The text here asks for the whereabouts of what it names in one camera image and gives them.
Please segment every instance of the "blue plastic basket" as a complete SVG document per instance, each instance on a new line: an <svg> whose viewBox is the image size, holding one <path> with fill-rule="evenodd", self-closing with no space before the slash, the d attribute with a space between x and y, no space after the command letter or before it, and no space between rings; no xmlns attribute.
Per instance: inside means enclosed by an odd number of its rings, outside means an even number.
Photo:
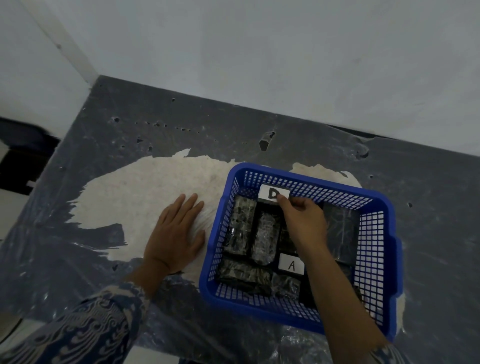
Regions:
<svg viewBox="0 0 480 364"><path fill-rule="evenodd" d="M396 299L402 287L402 249L395 236L395 212L382 194L344 184L302 176L251 163L241 163L228 174L218 204L200 276L200 291L210 303L242 314L324 334L318 312L302 303L259 294L249 295L215 280L236 195L256 199L262 183L289 188L290 196L359 210L360 229L354 284L365 309L389 340L396 334Z"/></svg>

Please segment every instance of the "white label card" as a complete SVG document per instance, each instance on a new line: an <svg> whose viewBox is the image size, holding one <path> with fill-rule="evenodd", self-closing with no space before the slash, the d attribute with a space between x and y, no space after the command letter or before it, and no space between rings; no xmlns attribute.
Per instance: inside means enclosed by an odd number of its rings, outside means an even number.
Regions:
<svg viewBox="0 0 480 364"><path fill-rule="evenodd" d="M288 188L262 184L260 186L260 191L258 191L258 200L269 204L277 204L276 196L278 194L288 198L290 196L290 190Z"/></svg>
<svg viewBox="0 0 480 364"><path fill-rule="evenodd" d="M278 269L286 270L287 272L305 274L305 264L297 256L280 253L280 260L278 261Z"/></svg>

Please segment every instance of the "gray surface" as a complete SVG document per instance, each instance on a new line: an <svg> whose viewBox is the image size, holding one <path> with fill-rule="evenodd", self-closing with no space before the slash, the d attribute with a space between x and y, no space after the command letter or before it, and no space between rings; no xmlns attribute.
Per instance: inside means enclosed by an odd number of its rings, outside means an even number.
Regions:
<svg viewBox="0 0 480 364"><path fill-rule="evenodd" d="M262 152L258 141L268 131L276 134ZM137 143L138 136L144 141ZM405 330L395 343L418 363L480 361L479 158L379 137L362 142L323 124L107 77L92 89L1 247L0 309L50 320L119 280L135 262L114 271L115 262L88 247L122 243L121 226L66 224L67 201L95 177L185 148L190 156L284 170L293 162L320 163L350 171L363 187L388 196L403 242L407 295ZM217 363L327 358L322 336L213 310L178 278L164 283L157 302L139 340L143 346Z"/></svg>

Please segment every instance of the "patterned sleeve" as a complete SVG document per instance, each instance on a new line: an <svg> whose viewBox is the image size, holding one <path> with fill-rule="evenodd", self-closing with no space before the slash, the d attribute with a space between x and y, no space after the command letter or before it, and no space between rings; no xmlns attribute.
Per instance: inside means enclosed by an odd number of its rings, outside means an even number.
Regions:
<svg viewBox="0 0 480 364"><path fill-rule="evenodd" d="M393 344L370 352L369 364L409 364L410 360Z"/></svg>
<svg viewBox="0 0 480 364"><path fill-rule="evenodd" d="M133 283L106 287L0 354L0 363L122 363L148 304Z"/></svg>

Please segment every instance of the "left hand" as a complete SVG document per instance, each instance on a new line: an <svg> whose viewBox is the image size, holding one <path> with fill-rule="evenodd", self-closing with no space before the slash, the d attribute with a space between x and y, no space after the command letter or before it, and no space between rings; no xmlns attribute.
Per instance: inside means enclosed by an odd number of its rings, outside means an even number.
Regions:
<svg viewBox="0 0 480 364"><path fill-rule="evenodd" d="M204 207L203 201L195 205L197 198L193 194L183 203L185 195L181 194L163 210L145 247L144 263L161 264L176 273L195 259L205 243L205 230L197 233L193 243L188 241L188 232Z"/></svg>

